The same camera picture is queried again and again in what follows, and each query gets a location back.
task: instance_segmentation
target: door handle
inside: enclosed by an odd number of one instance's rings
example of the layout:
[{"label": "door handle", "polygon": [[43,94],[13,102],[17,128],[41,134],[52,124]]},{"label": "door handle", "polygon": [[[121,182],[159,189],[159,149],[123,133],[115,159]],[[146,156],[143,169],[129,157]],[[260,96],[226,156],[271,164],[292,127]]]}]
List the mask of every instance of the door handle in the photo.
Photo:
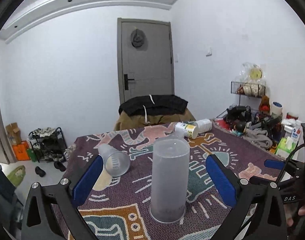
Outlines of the door handle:
[{"label": "door handle", "polygon": [[128,74],[124,74],[124,83],[125,83],[125,90],[129,90],[129,85],[128,85],[128,81],[134,81],[134,78],[128,78]]}]

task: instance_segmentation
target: gray cloth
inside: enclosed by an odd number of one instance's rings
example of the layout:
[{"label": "gray cloth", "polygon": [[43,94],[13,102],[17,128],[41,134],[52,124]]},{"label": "gray cloth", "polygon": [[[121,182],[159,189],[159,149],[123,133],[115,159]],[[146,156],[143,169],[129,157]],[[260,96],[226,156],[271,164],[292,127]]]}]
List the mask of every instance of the gray cloth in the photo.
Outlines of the gray cloth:
[{"label": "gray cloth", "polygon": [[268,132],[260,128],[250,130],[246,129],[243,138],[249,142],[256,143],[262,148],[269,149],[272,146],[272,140],[267,137]]}]

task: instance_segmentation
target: blue gripper pad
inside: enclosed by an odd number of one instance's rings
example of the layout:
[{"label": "blue gripper pad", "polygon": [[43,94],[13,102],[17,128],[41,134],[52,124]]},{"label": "blue gripper pad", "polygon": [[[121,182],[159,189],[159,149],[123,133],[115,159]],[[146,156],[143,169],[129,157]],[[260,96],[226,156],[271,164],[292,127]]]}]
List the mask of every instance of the blue gripper pad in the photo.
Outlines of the blue gripper pad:
[{"label": "blue gripper pad", "polygon": [[267,168],[282,170],[283,167],[285,166],[285,163],[280,162],[280,161],[275,161],[275,160],[265,160],[264,165]]},{"label": "blue gripper pad", "polygon": [[100,155],[96,156],[94,162],[89,166],[84,175],[73,189],[71,203],[74,208],[85,203],[89,193],[94,187],[99,175],[104,167],[103,159]]},{"label": "blue gripper pad", "polygon": [[216,155],[209,155],[207,157],[206,170],[224,203],[234,208],[237,204],[237,194],[240,191],[236,175],[231,170],[225,168]]}]

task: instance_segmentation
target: floor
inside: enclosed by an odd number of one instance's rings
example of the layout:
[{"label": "floor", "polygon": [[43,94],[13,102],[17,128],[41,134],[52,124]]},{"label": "floor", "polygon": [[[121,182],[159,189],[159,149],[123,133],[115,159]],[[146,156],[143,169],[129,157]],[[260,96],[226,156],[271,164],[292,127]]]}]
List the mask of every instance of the floor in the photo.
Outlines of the floor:
[{"label": "floor", "polygon": [[[48,186],[57,184],[64,172],[61,172],[60,170],[56,169],[54,167],[54,163],[46,163],[46,162],[35,162],[32,161],[18,161],[16,163],[11,164],[3,164],[0,163],[0,165],[3,168],[4,174],[7,176],[11,171],[13,171],[18,166],[24,165],[26,169],[26,175],[21,182],[21,184],[16,188],[15,193],[18,197],[18,199],[25,205],[28,192],[30,190],[31,185],[34,182],[39,182],[42,186]],[[46,172],[45,177],[40,177],[35,173],[35,167],[39,166],[42,170]]]}]

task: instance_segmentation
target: white wall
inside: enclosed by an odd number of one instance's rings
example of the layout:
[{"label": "white wall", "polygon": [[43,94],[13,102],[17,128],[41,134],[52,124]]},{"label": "white wall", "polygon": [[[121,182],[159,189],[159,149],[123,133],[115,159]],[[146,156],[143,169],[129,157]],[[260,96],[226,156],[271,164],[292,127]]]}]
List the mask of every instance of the white wall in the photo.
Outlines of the white wall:
[{"label": "white wall", "polygon": [[0,79],[23,138],[36,128],[62,127],[67,143],[112,131],[119,114],[117,18],[170,21],[166,10],[113,6],[44,22],[6,46]]},{"label": "white wall", "polygon": [[249,61],[267,65],[270,102],[305,122],[305,26],[284,0],[178,0],[171,14],[175,93],[197,119],[238,102],[230,82]]}]

